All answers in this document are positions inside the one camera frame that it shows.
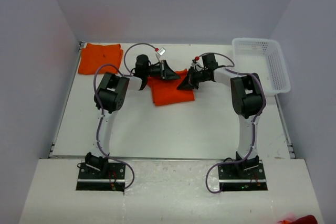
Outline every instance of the plastic basket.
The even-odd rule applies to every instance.
[[[235,70],[257,73],[265,95],[290,91],[290,82],[279,43],[270,39],[236,38],[232,41]]]

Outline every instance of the white table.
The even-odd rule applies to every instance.
[[[39,160],[20,224],[253,223],[275,224],[288,213],[321,212],[304,160],[264,159],[268,191],[210,194],[212,161],[130,161],[135,182],[125,195],[75,191],[80,160]],[[217,170],[209,183],[218,187]],[[129,181],[130,172],[126,170]]]
[[[131,45],[121,44],[123,50]],[[173,70],[188,68],[191,60],[204,52],[220,52],[232,57],[231,46],[155,46],[167,50],[164,58]],[[138,46],[127,56],[129,67],[134,66],[139,54],[147,54],[155,62],[152,48]],[[223,57],[216,59],[220,64],[228,64]],[[260,65],[247,68],[251,72],[262,72]],[[53,156],[83,157],[91,150],[97,129],[92,81],[93,76],[75,75]],[[131,158],[223,159],[235,156],[238,140],[238,116],[232,107],[230,88],[219,83],[201,83],[200,89],[195,91],[194,102],[155,107],[151,90],[146,87],[143,91],[127,92],[113,125],[110,153]],[[262,159],[290,158],[274,97],[267,98],[259,121],[258,150]]]

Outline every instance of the table top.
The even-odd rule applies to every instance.
[[[121,44],[121,47],[126,50],[131,45]],[[155,46],[167,50],[163,58],[175,71],[189,68],[191,60],[204,52],[233,56],[232,46],[228,45]],[[152,48],[137,46],[127,55],[129,67],[134,66],[139,54],[147,54],[155,60]],[[216,59],[220,64],[228,63],[224,57]],[[248,67],[251,72],[258,69],[258,66]],[[124,66],[120,69],[126,73]],[[93,75],[75,75],[53,156],[83,157],[91,150],[98,115],[92,83]],[[239,121],[232,107],[230,88],[204,82],[194,93],[193,102],[155,107],[149,87],[143,91],[127,91],[113,125],[110,155],[168,159],[234,157],[239,142]],[[275,97],[267,97],[267,106],[258,125],[257,146],[261,159],[290,158]]]
[[[266,223],[293,213],[321,212],[302,159],[264,159],[268,191],[210,194],[204,184],[212,161],[129,161],[134,184],[125,194],[75,191],[80,160],[41,159],[20,224]],[[127,183],[130,171],[126,170]],[[218,189],[218,172],[209,177]]]

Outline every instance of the white basket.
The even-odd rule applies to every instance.
[[[288,72],[279,43],[270,39],[236,38],[232,47],[235,70],[257,73],[265,95],[289,92]]]

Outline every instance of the folded orange towel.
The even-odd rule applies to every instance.
[[[101,65],[106,63],[114,64],[119,68],[122,54],[120,44],[102,46],[87,43],[86,48],[83,48],[81,52],[78,73],[94,74]],[[99,73],[106,72],[117,73],[114,67],[104,67],[99,70]]]
[[[176,73],[181,77],[179,80],[163,81],[155,77],[148,78],[148,85],[152,89],[152,98],[155,106],[195,101],[193,90],[176,89],[186,77],[188,70],[185,69]]]

